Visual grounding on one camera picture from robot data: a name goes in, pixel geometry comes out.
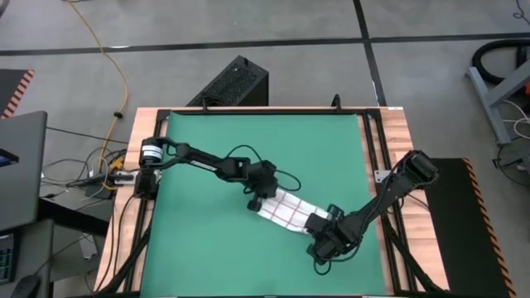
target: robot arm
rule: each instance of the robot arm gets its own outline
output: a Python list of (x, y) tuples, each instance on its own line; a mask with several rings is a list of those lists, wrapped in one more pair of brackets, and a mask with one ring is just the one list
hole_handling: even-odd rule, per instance
[[(173, 156), (168, 161), (162, 161), (164, 147), (168, 155)], [(156, 187), (154, 171), (165, 170), (182, 163), (211, 171), (221, 180), (241, 183), (248, 190), (245, 191), (246, 193), (254, 193), (253, 199), (247, 205), (252, 211), (258, 212), (263, 199), (276, 195), (278, 187), (277, 178), (274, 176), (276, 166), (270, 161), (251, 164), (247, 157), (218, 157), (189, 144), (174, 142), (169, 137), (149, 137), (142, 141), (136, 192), (146, 194)]]
[(362, 209), (344, 216), (344, 211), (330, 205), (332, 219), (311, 214), (306, 222), (307, 232), (315, 239), (307, 252), (319, 265), (332, 261), (358, 247), (369, 223), (386, 212), (398, 199), (411, 191), (429, 185), (438, 170), (422, 151), (410, 151), (391, 170), (382, 182), (383, 188)]

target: wooden table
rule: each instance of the wooden table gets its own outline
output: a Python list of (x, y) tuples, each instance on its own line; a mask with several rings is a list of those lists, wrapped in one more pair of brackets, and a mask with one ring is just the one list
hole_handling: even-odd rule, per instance
[[(252, 107), (252, 108), (243, 108), (243, 107), (219, 107), (211, 109), (253, 109), (253, 110), (266, 110), (266, 109), (334, 109), (332, 107)], [(147, 137), (152, 137), (155, 130), (155, 123), (157, 119), (157, 112), (159, 109), (171, 109), (171, 110), (200, 110), (201, 108), (139, 108), (137, 110), (136, 117), (134, 119), (134, 124), (132, 126), (131, 137), (128, 144), (127, 155), (125, 157), (125, 168), (133, 169), (138, 167), (138, 158), (140, 156), (140, 145), (142, 140)], [(408, 151), (412, 149), (411, 136), (408, 131), (407, 120), (405, 119), (405, 113), (402, 108), (380, 108), (383, 129), (385, 132), (385, 137), (388, 146), (388, 153), (392, 164), (399, 161)], [(383, 154), (381, 147), (379, 145), (378, 134), (376, 130), (375, 121), (370, 127), (372, 129), (373, 143), (375, 145), (375, 151), (378, 159), (378, 167), (384, 169), (383, 164)], [(366, 174), (369, 178), (369, 188), (372, 195), (375, 195), (375, 184), (373, 181), (373, 172), (372, 166), (369, 159), (369, 149), (366, 142), (366, 134), (364, 132), (364, 124), (362, 118), (359, 117), (359, 129), (361, 131), (361, 139), (363, 145), (364, 159), (366, 165)], [(162, 125), (161, 134), (165, 133), (166, 127)], [(123, 207), (127, 202), (128, 198), (133, 194), (132, 186), (124, 186), (118, 190), (113, 216), (115, 219), (119, 219), (121, 213), (123, 212)], [(415, 191), (413, 195), (418, 199), (421, 199), (426, 203), (425, 195), (422, 191)], [(118, 250), (118, 269), (125, 262), (129, 253), (131, 252), (133, 235), (135, 224), (137, 221), (138, 209), (140, 205), (139, 199), (133, 199), (129, 203), (127, 209), (124, 211), (123, 223), (121, 227), (121, 237)], [(146, 219), (144, 222), (143, 228), (147, 227), (149, 219), (152, 215), (153, 202), (149, 202), (147, 205)], [(409, 249), (412, 255), (416, 258), (418, 263), (422, 266), (423, 270), (431, 277), (431, 279), (440, 287), (448, 289), (446, 274), (444, 267), (441, 261), (441, 255), (438, 248), (438, 242), (436, 241), (436, 235), (434, 228), (432, 226), (431, 216), (423, 206), (411, 199), (406, 199), (405, 204), (402, 208), (403, 222), (405, 225), (405, 230), (407, 234), (407, 240)], [(386, 248), (383, 240), (383, 230), (381, 227), (380, 220), (376, 220), (377, 224), (377, 233), (379, 240), (379, 247), (381, 252), (381, 260), (383, 264), (383, 274), (385, 278), (385, 286), (389, 294), (393, 293), (392, 289), (392, 280), (390, 278), (390, 273), (388, 270), (388, 259), (386, 255)], [(113, 277), (113, 269), (115, 267), (114, 258), (109, 260), (111, 253), (111, 240), (112, 233), (111, 228), (114, 228), (114, 251), (116, 251), (116, 245), (118, 241), (118, 221), (115, 220), (113, 225), (109, 226), (109, 231), (107, 233), (107, 239), (105, 242), (105, 248), (101, 257), (101, 263), (99, 266), (98, 277), (96, 280), (96, 286), (99, 285), (104, 273), (110, 262), (110, 270), (108, 275), (104, 278), (102, 288), (108, 284), (108, 282)], [(403, 266), (403, 262), (399, 252), (396, 251), (396, 259), (398, 265), (398, 272), (400, 276), (400, 281), (402, 283), (402, 288), (407, 289), (408, 285), (406, 282), (406, 275)], [(134, 278), (132, 283), (132, 290), (138, 291), (140, 289), (140, 284), (142, 282), (142, 270), (143, 263), (145, 261), (145, 250), (142, 255), (137, 260), (137, 265), (135, 266)]]

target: white label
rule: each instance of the white label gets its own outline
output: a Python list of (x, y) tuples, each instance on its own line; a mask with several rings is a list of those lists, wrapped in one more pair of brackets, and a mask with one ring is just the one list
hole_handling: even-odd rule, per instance
[(155, 152), (155, 151), (144, 151), (143, 155), (144, 156), (154, 156), (156, 158), (162, 159), (162, 154), (158, 153), (158, 152)]
[(142, 146), (142, 151), (156, 151), (156, 152), (162, 154), (162, 148), (159, 148), (159, 147), (156, 147), (156, 146), (153, 146), (153, 145)]
[(201, 162), (198, 162), (198, 161), (191, 161), (190, 164), (192, 164), (193, 166), (201, 167), (201, 168), (209, 170), (209, 171), (217, 170), (213, 166), (208, 166), (208, 165), (205, 165), (204, 163), (201, 163)]

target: gray floor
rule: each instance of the gray floor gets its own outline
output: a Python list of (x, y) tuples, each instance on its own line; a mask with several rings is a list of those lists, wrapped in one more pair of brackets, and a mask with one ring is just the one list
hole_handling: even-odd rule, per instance
[[(524, 21), (512, 18), (515, 1), (362, 0), (362, 4), (371, 36), (530, 31)], [(521, 4), (530, 13), (528, 2)], [(77, 7), (106, 46), (360, 37), (349, 0), (92, 0)], [(388, 43), (373, 45), (373, 51), (388, 105), (405, 108), (416, 148), (432, 156), (465, 156), (475, 165), (515, 288), (526, 297), (530, 296), (530, 194), (494, 169), (494, 136), (463, 75), (473, 52), (486, 42)], [(11, 1), (0, 18), (0, 50), (91, 46), (89, 33), (59, 0)], [(128, 77), (132, 95), (113, 137), (128, 140), (137, 107), (186, 104), (236, 55), (270, 71), (271, 105), (328, 105), (335, 93), (341, 94), (344, 104), (377, 104), (362, 45), (120, 53), (113, 57)], [(505, 75), (513, 67), (513, 52), (491, 55), (486, 62), (493, 72)], [(36, 70), (17, 113), (44, 109), (52, 127), (103, 137), (123, 96), (118, 74), (100, 55), (0, 57), (0, 68)], [(519, 116), (507, 108), (507, 118)], [(98, 140), (49, 131), (45, 163), (84, 159), (99, 146)], [(79, 170), (77, 165), (66, 165), (46, 174), (66, 179)], [(511, 174), (530, 183), (520, 173)], [(83, 198), (72, 190), (57, 201), (77, 208), (88, 203)], [(109, 208), (98, 205), (86, 212), (105, 218)], [(56, 234), (55, 250), (77, 237), (71, 231)], [(54, 261), (57, 278), (72, 273), (65, 264), (87, 272), (97, 267), (97, 260), (87, 263), (79, 247), (72, 247)], [(92, 286), (94, 272), (88, 281)], [(83, 276), (55, 286), (58, 297), (87, 292)]]

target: checkered cloth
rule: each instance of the checkered cloth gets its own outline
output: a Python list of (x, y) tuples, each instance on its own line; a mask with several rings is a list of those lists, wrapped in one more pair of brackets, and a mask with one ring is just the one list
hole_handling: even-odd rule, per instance
[(329, 215), (322, 208), (309, 204), (285, 190), (277, 189), (276, 197), (262, 202), (258, 215), (293, 232), (307, 233), (304, 226), (312, 213), (323, 219), (327, 219)]

